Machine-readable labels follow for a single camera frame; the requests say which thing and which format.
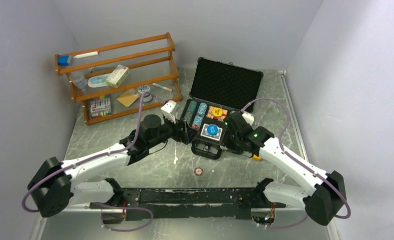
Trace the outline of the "black poker set case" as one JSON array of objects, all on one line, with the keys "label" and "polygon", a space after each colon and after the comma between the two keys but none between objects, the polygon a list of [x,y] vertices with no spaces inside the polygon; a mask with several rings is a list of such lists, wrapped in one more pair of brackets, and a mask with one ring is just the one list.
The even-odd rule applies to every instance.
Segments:
[{"label": "black poker set case", "polygon": [[[197,102],[197,108],[200,103],[206,103],[208,105],[206,114],[209,106],[227,109],[228,114],[239,111],[257,97],[263,77],[264,74],[260,70],[200,57],[197,60],[196,72],[189,92],[190,99],[187,100],[180,118],[184,120],[186,109],[191,100]],[[228,151],[225,147],[226,125],[225,121],[209,119],[206,114],[200,129],[197,130],[197,136],[192,141],[191,151],[198,156],[217,160],[222,152]],[[222,128],[220,141],[201,137],[203,124],[215,124]]]}]

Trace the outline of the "red white poker chip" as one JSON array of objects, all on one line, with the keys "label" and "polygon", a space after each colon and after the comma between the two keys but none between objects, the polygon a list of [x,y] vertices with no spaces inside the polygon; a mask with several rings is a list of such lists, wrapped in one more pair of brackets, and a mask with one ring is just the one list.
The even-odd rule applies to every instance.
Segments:
[{"label": "red white poker chip", "polygon": [[194,174],[195,174],[196,176],[201,176],[203,173],[204,173],[204,170],[203,170],[201,167],[196,167],[196,168],[194,169]]}]

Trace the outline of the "blue small blind button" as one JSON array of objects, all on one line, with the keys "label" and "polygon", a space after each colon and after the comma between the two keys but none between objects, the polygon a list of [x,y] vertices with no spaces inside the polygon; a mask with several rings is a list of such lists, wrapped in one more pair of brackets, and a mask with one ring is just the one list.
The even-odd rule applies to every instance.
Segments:
[{"label": "blue small blind button", "polygon": [[215,136],[219,132],[219,128],[215,124],[210,124],[207,126],[207,133],[211,136]]}]

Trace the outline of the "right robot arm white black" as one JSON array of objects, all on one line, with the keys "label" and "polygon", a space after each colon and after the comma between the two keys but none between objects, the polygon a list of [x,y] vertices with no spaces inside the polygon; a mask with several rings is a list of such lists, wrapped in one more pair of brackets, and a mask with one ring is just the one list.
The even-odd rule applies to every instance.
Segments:
[{"label": "right robot arm white black", "polygon": [[281,145],[279,138],[266,128],[252,128],[250,117],[247,112],[237,111],[225,118],[233,145],[271,162],[298,183],[292,186],[265,179],[255,188],[256,204],[267,207],[270,203],[281,203],[300,208],[314,222],[327,226],[348,205],[343,176],[305,161]]}]

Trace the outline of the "yellow big blind button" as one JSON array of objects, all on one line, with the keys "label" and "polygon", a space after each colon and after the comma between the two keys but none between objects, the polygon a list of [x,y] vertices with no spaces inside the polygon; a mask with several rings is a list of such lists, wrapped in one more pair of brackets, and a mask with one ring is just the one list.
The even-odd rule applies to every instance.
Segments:
[{"label": "yellow big blind button", "polygon": [[212,110],[212,114],[215,117],[220,117],[223,114],[223,110],[219,107],[214,107]]}]

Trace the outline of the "blue playing card deck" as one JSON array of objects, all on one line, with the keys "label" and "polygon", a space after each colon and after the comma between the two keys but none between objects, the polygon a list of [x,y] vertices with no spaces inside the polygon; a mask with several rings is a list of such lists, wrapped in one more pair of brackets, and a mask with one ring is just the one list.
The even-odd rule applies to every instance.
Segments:
[{"label": "blue playing card deck", "polygon": [[215,141],[220,141],[222,137],[223,129],[218,127],[216,124],[203,124],[201,137],[208,138]]}]

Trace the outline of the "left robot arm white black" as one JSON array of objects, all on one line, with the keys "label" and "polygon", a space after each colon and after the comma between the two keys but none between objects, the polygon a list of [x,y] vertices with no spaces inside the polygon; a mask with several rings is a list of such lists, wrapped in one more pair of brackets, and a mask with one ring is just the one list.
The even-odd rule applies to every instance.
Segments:
[{"label": "left robot arm white black", "polygon": [[[101,182],[88,182],[88,179],[134,164],[147,157],[151,148],[169,139],[187,145],[197,134],[184,120],[170,121],[166,117],[147,115],[129,136],[104,150],[71,160],[46,159],[27,185],[22,207],[43,218],[82,203],[100,202],[116,208],[123,202],[120,185],[111,178]],[[28,197],[35,203],[35,210],[26,206]]]}]

